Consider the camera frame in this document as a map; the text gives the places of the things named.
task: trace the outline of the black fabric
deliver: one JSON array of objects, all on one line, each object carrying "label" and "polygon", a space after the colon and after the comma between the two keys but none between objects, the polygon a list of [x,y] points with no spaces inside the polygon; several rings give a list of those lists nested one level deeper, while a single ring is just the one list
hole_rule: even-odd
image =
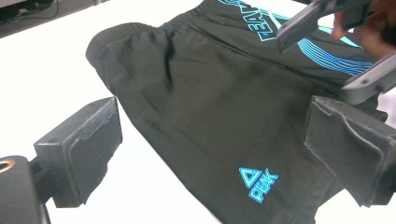
[{"label": "black fabric", "polygon": [[[337,98],[369,63],[361,48],[324,32],[304,41],[319,56],[308,57],[303,42],[280,55],[275,34],[285,19],[205,0],[158,28],[104,30],[87,49],[132,124],[223,223],[314,223],[342,189],[305,148],[305,120],[312,95]],[[321,58],[324,49],[335,63]],[[337,60],[350,69],[339,71]],[[376,99],[360,106],[375,114]],[[262,202],[249,197],[256,187]]]}]

